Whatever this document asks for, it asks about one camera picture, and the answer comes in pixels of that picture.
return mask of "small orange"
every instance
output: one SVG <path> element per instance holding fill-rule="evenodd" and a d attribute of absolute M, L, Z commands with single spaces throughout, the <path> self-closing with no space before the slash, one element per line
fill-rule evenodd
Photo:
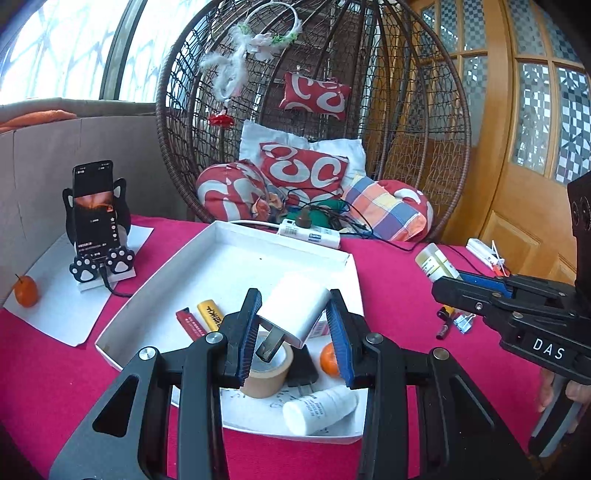
<path fill-rule="evenodd" d="M 14 297 L 23 307 L 32 307 L 39 300 L 39 292 L 35 280 L 28 275 L 23 275 L 22 277 L 17 275 L 17 277 L 18 281 L 12 287 L 14 290 Z"/>
<path fill-rule="evenodd" d="M 339 365 L 336 362 L 335 347 L 332 342 L 326 345 L 320 353 L 320 367 L 331 377 L 339 378 Z"/>

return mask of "white tray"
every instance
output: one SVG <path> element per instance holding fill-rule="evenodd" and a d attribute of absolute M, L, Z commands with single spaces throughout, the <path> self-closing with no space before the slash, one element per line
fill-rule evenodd
<path fill-rule="evenodd" d="M 145 346 L 155 346 L 162 353 L 185 348 L 191 340 L 176 319 L 178 310 L 189 307 L 201 321 L 197 303 L 213 299 L 222 314 L 237 312 L 248 288 L 258 288 L 264 301 L 290 271 L 311 274 L 327 288 L 339 288 L 349 311 L 363 314 L 353 255 L 241 225 L 214 222 L 170 258 L 120 309 L 96 340 L 96 348 L 118 370 Z M 320 375 L 313 385 L 315 391 L 343 384 L 320 369 L 318 357 L 328 342 L 330 336 L 307 342 Z M 301 387 L 300 391 L 310 393 L 309 387 Z M 367 404 L 367 390 L 358 394 L 359 403 L 353 413 L 322 432 L 297 437 L 285 426 L 281 407 L 291 397 L 301 396 L 298 388 L 284 387 L 273 397 L 261 400 L 237 390 L 222 390 L 223 425 L 271 437 L 353 443 L 363 435 Z M 178 395 L 175 387 L 174 405 L 178 405 Z"/>

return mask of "magenta tablecloth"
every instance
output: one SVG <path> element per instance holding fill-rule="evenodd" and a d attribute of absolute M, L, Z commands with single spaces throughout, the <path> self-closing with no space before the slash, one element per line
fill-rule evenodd
<path fill-rule="evenodd" d="M 119 291 L 133 292 L 206 225 L 160 218 L 134 217 L 134 224 L 154 227 L 137 255 L 137 276 L 122 281 Z M 445 346 L 488 397 L 523 447 L 537 421 L 538 368 L 503 351 L 498 334 L 478 319 L 468 335 L 453 329 L 435 340 L 441 326 L 431 297 L 431 283 L 417 267 L 414 253 L 385 243 L 344 239 L 343 250 L 355 257 L 365 317 L 372 330 L 403 348 L 428 352 Z M 461 270 L 472 270 L 447 247 L 442 250 Z M 462 252 L 471 255 L 462 248 Z M 60 449 L 117 372 L 94 342 L 125 299 L 111 296 L 89 339 L 72 348 L 0 310 L 0 422 L 23 454 L 44 476 Z M 409 474 L 418 474 L 417 408 L 409 399 Z M 177 410 L 171 409 L 168 474 L 176 474 Z M 224 431 L 232 480 L 302 478 L 353 480 L 361 442 L 320 445 L 269 439 Z"/>

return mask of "trigger handle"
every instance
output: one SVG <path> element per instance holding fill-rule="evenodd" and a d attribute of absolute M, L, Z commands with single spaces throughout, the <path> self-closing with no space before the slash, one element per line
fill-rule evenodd
<path fill-rule="evenodd" d="M 565 377 L 554 376 L 552 402 L 531 433 L 528 449 L 532 455 L 542 458 L 550 456 L 579 414 L 582 404 L 566 396 L 567 384 Z"/>

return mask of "small bottle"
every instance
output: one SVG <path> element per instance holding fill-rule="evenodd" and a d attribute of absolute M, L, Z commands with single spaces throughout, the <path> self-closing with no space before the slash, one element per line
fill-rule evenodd
<path fill-rule="evenodd" d="M 310 435 L 346 417 L 357 407 L 357 394 L 345 387 L 329 388 L 283 405 L 283 418 L 298 436 Z"/>
<path fill-rule="evenodd" d="M 415 262 L 433 282 L 441 277 L 460 278 L 460 274 L 435 244 L 428 244 L 423 248 Z"/>

